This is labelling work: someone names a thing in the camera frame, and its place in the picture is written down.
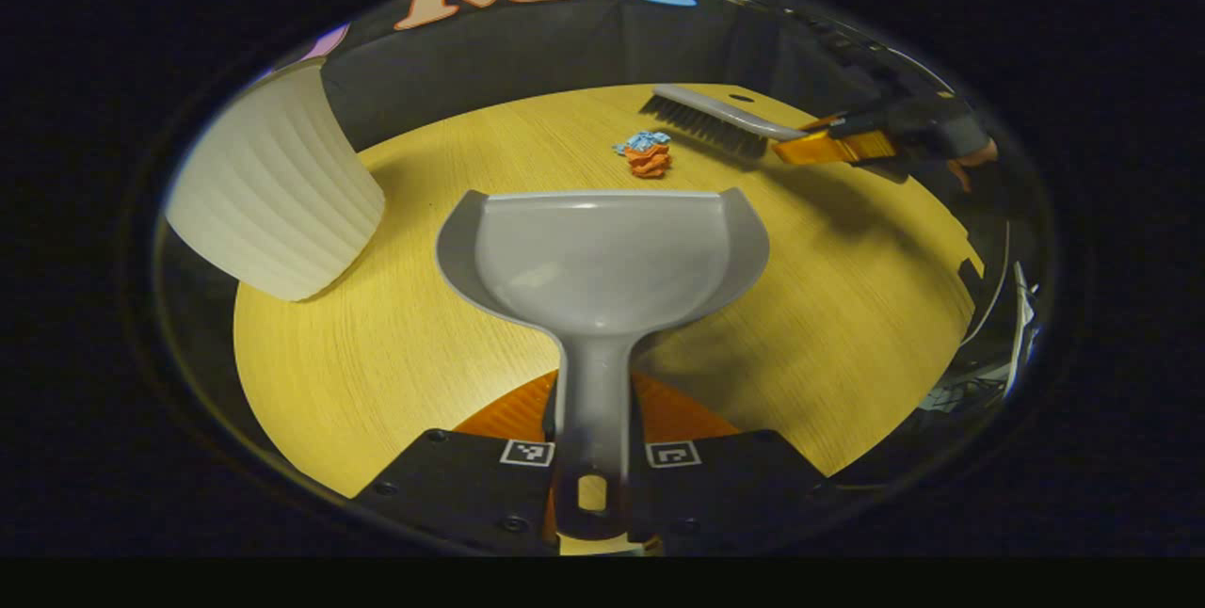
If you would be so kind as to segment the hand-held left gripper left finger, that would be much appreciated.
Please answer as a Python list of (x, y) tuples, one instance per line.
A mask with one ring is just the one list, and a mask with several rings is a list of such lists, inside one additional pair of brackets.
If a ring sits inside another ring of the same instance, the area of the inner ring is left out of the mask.
[(554, 385), (554, 372), (539, 376), (453, 429), (427, 429), (362, 488), (354, 504), (464, 551), (557, 556)]

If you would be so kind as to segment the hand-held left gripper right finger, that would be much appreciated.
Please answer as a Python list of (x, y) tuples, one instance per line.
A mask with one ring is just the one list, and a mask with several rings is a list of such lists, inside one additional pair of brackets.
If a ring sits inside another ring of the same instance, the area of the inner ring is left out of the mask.
[(633, 389), (642, 441), (628, 542), (670, 556), (764, 555), (831, 523), (831, 482), (775, 429), (740, 431), (647, 374)]

